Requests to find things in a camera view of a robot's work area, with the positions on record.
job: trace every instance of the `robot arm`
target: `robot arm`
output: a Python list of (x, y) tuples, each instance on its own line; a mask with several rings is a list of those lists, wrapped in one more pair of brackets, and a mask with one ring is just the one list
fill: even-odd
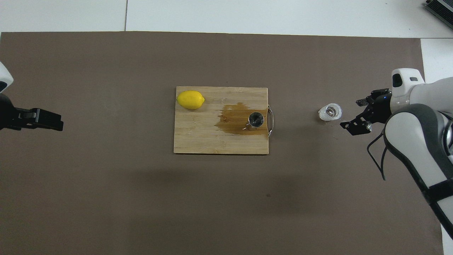
[(61, 121), (61, 115), (59, 114), (39, 108), (27, 110), (14, 107), (10, 99), (3, 94), (3, 91), (12, 82), (13, 77), (0, 62), (0, 130), (3, 128), (14, 130), (21, 130), (22, 128), (63, 130), (63, 121)]
[(14, 79), (8, 69), (0, 62), (0, 93), (13, 83)]
[(356, 101), (367, 108), (341, 126), (358, 135), (385, 123), (386, 149), (404, 163), (453, 238), (453, 78), (425, 84), (418, 70), (396, 69), (392, 81), (392, 88)]

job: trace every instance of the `wooden cutting board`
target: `wooden cutting board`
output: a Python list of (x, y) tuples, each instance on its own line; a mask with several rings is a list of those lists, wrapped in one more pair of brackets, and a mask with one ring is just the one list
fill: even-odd
[[(196, 110), (186, 109), (176, 98), (186, 90), (205, 98)], [(177, 86), (174, 115), (174, 153), (269, 154), (267, 88)], [(256, 130), (243, 130), (253, 112), (265, 122)]]

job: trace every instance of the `white floor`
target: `white floor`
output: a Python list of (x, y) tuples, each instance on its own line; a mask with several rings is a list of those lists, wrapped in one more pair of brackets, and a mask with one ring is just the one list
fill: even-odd
[[(0, 32), (177, 31), (422, 38), (425, 81), (453, 76), (453, 30), (424, 0), (0, 0)], [(446, 255), (453, 241), (443, 230)]]

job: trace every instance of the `metal cup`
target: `metal cup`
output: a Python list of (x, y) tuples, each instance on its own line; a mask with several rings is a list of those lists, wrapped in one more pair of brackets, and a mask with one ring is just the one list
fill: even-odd
[(256, 128), (261, 127), (264, 123), (264, 116), (259, 112), (254, 112), (249, 116), (249, 122), (246, 124), (246, 127), (242, 130), (254, 131)]

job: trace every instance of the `metal object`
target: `metal object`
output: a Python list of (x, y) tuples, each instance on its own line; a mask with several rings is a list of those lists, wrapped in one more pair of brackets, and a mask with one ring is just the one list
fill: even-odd
[(270, 112), (270, 114), (272, 115), (272, 126), (270, 127), (269, 133), (267, 134), (268, 136), (270, 136), (270, 133), (272, 132), (272, 129), (274, 129), (274, 113), (272, 112), (272, 109), (270, 108), (270, 105), (267, 106), (267, 111)]
[(425, 8), (453, 29), (453, 0), (427, 0)]
[(264, 116), (259, 112), (254, 112), (249, 116), (249, 122), (246, 124), (246, 127), (242, 130), (254, 131), (256, 128), (259, 128), (264, 123)]
[[(272, 116), (272, 126), (269, 129), (269, 132), (267, 133), (268, 136), (272, 133), (272, 130), (274, 129), (274, 113), (272, 112), (272, 109), (270, 108), (270, 105), (267, 106), (267, 111), (270, 112)], [(246, 127), (243, 128), (242, 130), (249, 130), (249, 131), (254, 131), (256, 128), (259, 128), (263, 125), (264, 123), (264, 116), (259, 113), (259, 112), (254, 112), (250, 114), (249, 116), (249, 122), (246, 124)]]

